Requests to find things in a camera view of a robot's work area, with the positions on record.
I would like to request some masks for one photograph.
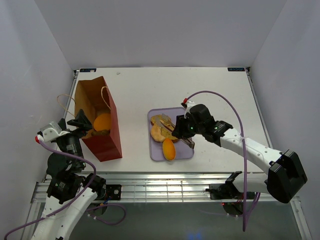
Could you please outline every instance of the white tabletop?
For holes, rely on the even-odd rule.
[[[267,139],[251,91],[246,72],[229,72],[226,67],[140,67],[97,68],[96,72],[80,72],[80,80],[103,76],[115,102],[123,158],[99,162],[81,141],[84,158],[92,161],[100,172],[175,172],[229,173],[243,171],[243,158],[229,150],[207,142],[202,136],[193,138],[195,153],[191,159],[156,162],[150,158],[147,113],[151,109],[180,107],[189,95],[210,90],[225,96],[238,111],[246,137],[267,145]],[[223,99],[202,93],[192,98],[205,104],[216,120],[223,120],[240,130],[238,120]],[[69,111],[74,112],[71,101]],[[73,117],[68,113],[66,120]],[[248,171],[261,172],[248,163]]]

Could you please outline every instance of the cable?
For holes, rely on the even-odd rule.
[[[195,95],[198,94],[202,94],[202,93],[208,93],[208,94],[214,94],[219,96],[220,98],[222,98],[223,100],[225,100],[229,106],[232,108],[232,110],[234,111],[239,124],[240,124],[240,134],[242,136],[242,146],[243,146],[243,160],[244,160],[244,181],[243,181],[243,221],[242,221],[242,231],[246,231],[246,227],[248,224],[248,220],[250,217],[250,214],[252,212],[252,210],[256,207],[256,205],[258,204],[258,200],[260,198],[260,193],[256,193],[256,195],[254,196],[254,200],[253,200],[253,204],[251,205],[250,210],[247,212],[247,175],[248,175],[248,170],[247,170],[247,148],[246,148],[246,141],[245,141],[245,134],[244,134],[244,126],[242,124],[242,121],[240,119],[240,116],[237,112],[237,110],[235,109],[235,107],[231,104],[231,102],[226,99],[224,96],[222,96],[220,93],[214,92],[214,91],[208,91],[208,90],[203,90],[203,91],[197,91],[194,94],[190,95],[187,100],[189,100],[190,98],[192,98]]]
[[[111,199],[111,197],[109,197],[107,200],[105,200],[102,204],[105,205],[110,199]]]
[[[90,213],[88,214],[88,216],[94,217],[95,219],[99,220],[100,222],[103,222],[104,224],[111,225],[111,226],[120,224],[120,223],[123,222],[123,220],[125,220],[125,218],[127,216],[127,210],[126,210],[126,208],[124,206],[122,206],[121,204],[117,204],[117,203],[108,203],[107,205],[96,206],[96,207],[93,207],[93,208],[89,208],[89,209],[87,209],[85,211],[86,212],[90,212],[90,211],[101,209],[101,208],[104,208],[104,207],[118,207],[118,208],[121,208],[123,210],[123,213],[124,213],[123,217],[119,221],[111,222],[111,221],[106,221],[106,220],[102,219],[101,217],[91,215]]]
[[[244,200],[244,194],[242,193],[241,197],[235,202],[235,204],[240,204]]]
[[[72,203],[75,202],[75,200],[77,200],[78,197],[80,197],[80,195],[82,195],[84,193],[84,191],[90,186],[90,184],[93,182],[93,180],[95,179],[96,175],[97,175],[97,170],[96,170],[96,167],[93,163],[91,163],[90,161],[82,158],[82,157],[79,157],[79,156],[75,156],[75,155],[72,155],[72,154],[69,154],[69,153],[66,153],[66,152],[62,152],[62,151],[57,151],[57,150],[54,150],[53,148],[47,146],[43,141],[39,140],[39,144],[44,147],[45,149],[47,149],[48,151],[52,152],[52,153],[55,153],[55,154],[60,154],[60,155],[64,155],[64,156],[67,156],[67,157],[70,157],[70,158],[74,158],[74,159],[77,159],[77,160],[80,160],[82,162],[85,162],[86,164],[89,164],[92,168],[93,168],[93,175],[92,177],[90,178],[89,182],[87,183],[87,185],[84,186],[84,188],[78,193],[78,195],[76,195],[70,202],[68,202],[66,205],[64,205],[63,207],[59,208],[58,210],[56,211],[53,211],[52,213],[48,214],[47,216],[45,216],[46,218],[50,217],[50,216],[53,216],[59,212],[61,212],[62,210],[66,209],[67,207],[69,207]],[[23,224],[21,226],[18,226],[14,229],[12,229],[11,231],[9,231],[5,236],[4,236],[4,240],[7,240],[7,237],[12,234],[13,232],[17,231],[17,230],[20,230],[20,229],[23,229],[27,226],[30,226],[32,224],[35,224],[35,223],[38,223],[44,219],[46,219],[45,217],[40,217],[39,219],[37,220],[34,220],[34,221],[31,221],[31,222],[28,222],[26,224]]]
[[[203,211],[201,209],[198,209],[200,212],[204,213],[204,214],[210,214],[210,215],[216,215],[216,216],[231,216],[231,217],[237,217],[236,215],[232,215],[232,214],[225,214],[225,213],[216,213],[216,212],[209,212],[209,211]]]

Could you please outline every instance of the paper bag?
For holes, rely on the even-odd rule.
[[[85,145],[100,162],[122,158],[117,108],[104,77],[100,76],[93,80],[78,81],[74,100],[74,115],[77,115],[78,111],[83,109],[92,126],[100,114],[111,114],[110,134],[92,136],[92,132],[94,131],[92,129],[82,138]]]

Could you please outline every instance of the orange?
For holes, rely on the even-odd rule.
[[[176,158],[176,148],[170,138],[166,138],[163,141],[162,151],[165,159],[172,161]]]
[[[102,130],[110,130],[111,129],[111,114],[103,113],[99,115],[93,123],[94,130],[102,131]]]

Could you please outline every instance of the gray wall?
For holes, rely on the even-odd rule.
[[[35,0],[72,69],[251,66],[286,0]]]
[[[0,236],[25,223],[49,152],[39,128],[58,120],[73,72],[34,0],[0,0]],[[9,239],[17,240],[18,235]]]
[[[308,177],[300,191],[312,237],[320,237],[320,2],[288,0],[252,66],[274,147],[296,151]]]

